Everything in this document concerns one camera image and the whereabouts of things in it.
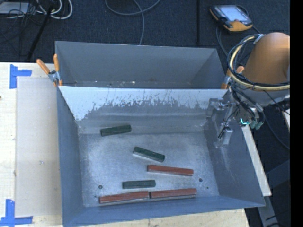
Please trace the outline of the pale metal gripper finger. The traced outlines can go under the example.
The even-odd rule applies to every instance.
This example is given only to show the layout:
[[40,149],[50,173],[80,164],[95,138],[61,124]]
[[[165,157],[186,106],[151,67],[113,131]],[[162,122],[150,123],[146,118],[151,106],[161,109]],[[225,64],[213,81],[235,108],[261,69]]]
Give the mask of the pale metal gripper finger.
[[221,148],[229,145],[232,133],[233,133],[233,129],[231,129],[229,126],[222,127],[219,130],[216,147]]
[[225,104],[223,98],[210,98],[205,115],[211,119],[216,126],[219,126],[224,111]]

